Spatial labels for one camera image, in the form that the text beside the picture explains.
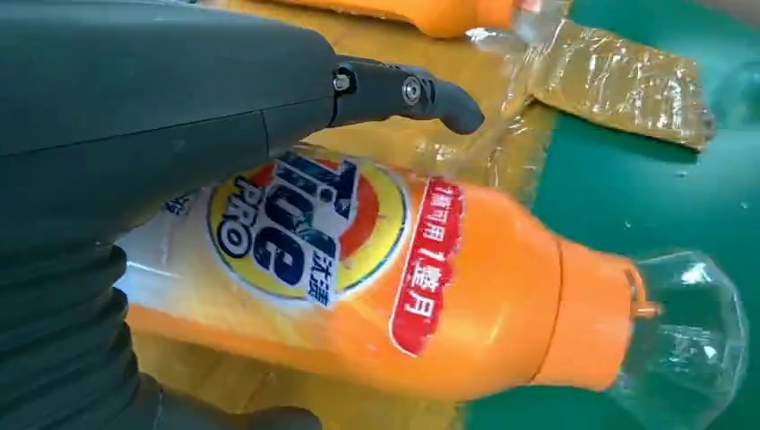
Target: plastic bottle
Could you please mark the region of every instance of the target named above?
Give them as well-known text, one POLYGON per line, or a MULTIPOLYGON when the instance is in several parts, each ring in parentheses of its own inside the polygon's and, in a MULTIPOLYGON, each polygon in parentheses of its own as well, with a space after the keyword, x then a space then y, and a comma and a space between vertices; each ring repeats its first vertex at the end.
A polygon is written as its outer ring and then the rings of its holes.
POLYGON ((747 362, 737 291, 700 254, 634 263, 498 191, 326 152, 168 202, 120 245, 136 329, 403 394, 570 385, 695 429, 747 362))
POLYGON ((454 38, 476 27, 507 28, 514 0, 280 0, 409 22, 434 38, 454 38))

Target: green table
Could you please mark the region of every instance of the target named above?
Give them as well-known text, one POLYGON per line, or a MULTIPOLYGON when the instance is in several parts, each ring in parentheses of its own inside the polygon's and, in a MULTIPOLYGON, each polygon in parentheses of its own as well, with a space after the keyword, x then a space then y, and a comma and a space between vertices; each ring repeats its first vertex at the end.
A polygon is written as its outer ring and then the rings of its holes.
MULTIPOLYGON (((737 89, 747 78, 737 75, 742 66, 755 62, 760 73, 760 32, 687 0, 577 0, 572 18, 696 59, 721 130, 695 157, 562 116, 534 213, 564 236, 602 250, 635 256, 673 246, 701 249, 737 283, 750 324, 760 321, 760 79, 754 88, 737 89)), ((750 357, 758 357, 758 345, 751 344, 750 357)), ((750 363, 742 390, 711 429, 757 428, 751 405, 758 402, 760 368, 750 363)), ((522 388, 474 403, 468 428, 640 427, 603 395, 522 388)))

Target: yellow circle logo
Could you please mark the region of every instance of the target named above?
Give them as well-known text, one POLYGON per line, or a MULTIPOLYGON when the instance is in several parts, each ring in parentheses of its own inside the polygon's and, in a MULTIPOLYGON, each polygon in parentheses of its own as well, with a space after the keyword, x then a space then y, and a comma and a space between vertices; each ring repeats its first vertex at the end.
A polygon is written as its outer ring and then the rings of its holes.
POLYGON ((390 172, 322 154, 289 152, 218 187, 209 205, 215 248, 245 284, 325 307, 382 270, 409 222, 390 172))

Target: plastic film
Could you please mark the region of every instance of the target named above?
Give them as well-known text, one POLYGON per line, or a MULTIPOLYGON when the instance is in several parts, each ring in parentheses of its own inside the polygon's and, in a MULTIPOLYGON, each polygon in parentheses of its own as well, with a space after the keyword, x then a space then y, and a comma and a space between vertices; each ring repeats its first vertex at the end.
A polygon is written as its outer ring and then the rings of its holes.
POLYGON ((594 123, 701 150, 713 135, 693 60, 562 21, 531 68, 536 99, 594 123))
POLYGON ((523 6, 530 7, 515 13, 509 30, 476 28, 467 31, 474 46, 502 58, 502 75, 506 82, 497 111, 501 117, 518 116, 535 100, 531 93, 533 67, 572 4, 573 0, 524 2, 523 6))

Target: bottle label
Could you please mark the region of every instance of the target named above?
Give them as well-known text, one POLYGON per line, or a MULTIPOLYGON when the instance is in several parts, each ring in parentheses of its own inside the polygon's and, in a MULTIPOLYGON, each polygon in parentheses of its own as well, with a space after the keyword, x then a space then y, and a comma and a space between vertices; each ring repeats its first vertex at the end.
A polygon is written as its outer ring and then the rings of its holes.
POLYGON ((427 181, 390 323, 393 344, 413 357, 436 332, 463 213, 461 187, 440 177, 427 181))
POLYGON ((246 288, 330 309, 398 252, 404 189, 373 163, 331 157, 289 152, 213 192, 209 234, 246 288))

